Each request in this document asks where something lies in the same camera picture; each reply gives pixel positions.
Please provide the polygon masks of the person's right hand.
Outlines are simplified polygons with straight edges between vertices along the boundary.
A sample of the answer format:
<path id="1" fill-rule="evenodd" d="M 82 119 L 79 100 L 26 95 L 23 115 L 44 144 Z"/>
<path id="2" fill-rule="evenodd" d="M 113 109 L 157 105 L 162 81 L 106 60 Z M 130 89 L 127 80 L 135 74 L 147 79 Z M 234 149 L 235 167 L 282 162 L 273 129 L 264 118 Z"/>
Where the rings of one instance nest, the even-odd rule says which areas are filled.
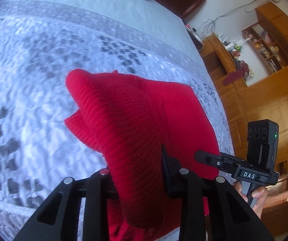
<path id="1" fill-rule="evenodd" d="M 246 195 L 242 193 L 242 185 L 239 181 L 236 181 L 233 185 L 233 188 L 239 193 L 239 195 L 244 199 L 245 202 L 248 201 Z M 260 186 L 256 188 L 252 192 L 252 198 L 256 199 L 255 205 L 253 207 L 253 211 L 255 214 L 261 219 L 262 211 L 264 208 L 265 201 L 267 199 L 268 189 L 264 186 Z"/>

